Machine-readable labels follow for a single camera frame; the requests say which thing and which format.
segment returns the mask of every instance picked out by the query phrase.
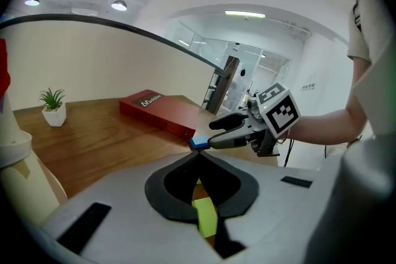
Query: white plant pot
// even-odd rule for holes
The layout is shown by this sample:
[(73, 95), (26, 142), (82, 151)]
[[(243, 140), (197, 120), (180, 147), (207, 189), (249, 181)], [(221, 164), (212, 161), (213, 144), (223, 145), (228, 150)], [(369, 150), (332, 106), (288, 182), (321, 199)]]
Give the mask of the white plant pot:
[(48, 124), (51, 127), (61, 127), (66, 120), (66, 103), (63, 103), (57, 111), (45, 111), (45, 109), (44, 107), (42, 113)]

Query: blue block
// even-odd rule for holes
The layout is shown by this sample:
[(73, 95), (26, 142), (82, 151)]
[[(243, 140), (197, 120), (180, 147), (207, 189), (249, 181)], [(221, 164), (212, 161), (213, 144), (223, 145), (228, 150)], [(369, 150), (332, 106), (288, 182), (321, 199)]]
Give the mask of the blue block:
[(198, 135), (196, 137), (190, 138), (191, 147), (194, 150), (202, 149), (202, 148), (210, 148), (208, 143), (209, 137), (207, 135)]

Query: wire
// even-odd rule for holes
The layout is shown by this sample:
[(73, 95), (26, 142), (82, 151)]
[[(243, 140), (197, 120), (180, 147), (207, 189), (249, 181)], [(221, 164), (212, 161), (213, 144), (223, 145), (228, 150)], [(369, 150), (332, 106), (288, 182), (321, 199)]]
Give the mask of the wire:
[(290, 129), (287, 130), (287, 134), (283, 139), (277, 140), (278, 144), (284, 144), (290, 134)]
[(288, 151), (287, 151), (287, 155), (286, 155), (286, 159), (285, 159), (285, 164), (283, 165), (284, 168), (286, 167), (287, 162), (289, 161), (290, 152), (291, 152), (291, 149), (293, 148), (294, 143), (295, 143), (295, 141), (292, 140), (292, 139), (290, 139), (289, 149), (288, 149)]

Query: wooden table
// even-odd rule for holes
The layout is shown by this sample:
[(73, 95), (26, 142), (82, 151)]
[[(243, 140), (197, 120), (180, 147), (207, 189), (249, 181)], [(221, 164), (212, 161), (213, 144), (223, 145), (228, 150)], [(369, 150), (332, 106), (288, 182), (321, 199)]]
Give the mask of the wooden table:
[[(191, 103), (186, 97), (175, 96)], [(67, 103), (62, 127), (50, 127), (42, 107), (14, 111), (19, 127), (33, 136), (33, 149), (72, 197), (109, 172), (190, 151), (188, 140), (121, 114), (118, 99)], [(212, 136), (215, 117), (199, 108), (197, 134)], [(214, 150), (256, 163), (277, 166), (275, 157), (258, 158), (248, 145)]]

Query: black slot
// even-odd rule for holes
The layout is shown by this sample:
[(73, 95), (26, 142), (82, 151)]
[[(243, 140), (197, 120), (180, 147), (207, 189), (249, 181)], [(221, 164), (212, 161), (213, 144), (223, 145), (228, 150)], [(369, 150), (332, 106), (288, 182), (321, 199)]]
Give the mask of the black slot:
[(295, 178), (291, 176), (285, 176), (284, 178), (281, 179), (282, 182), (287, 182), (289, 184), (295, 185), (295, 186), (300, 186), (300, 187), (305, 187), (305, 188), (310, 188), (312, 181), (307, 181), (305, 179), (300, 179), (300, 178)]
[(111, 207), (95, 202), (73, 222), (67, 231), (58, 238), (58, 242), (70, 251), (80, 254), (92, 234), (106, 218)]

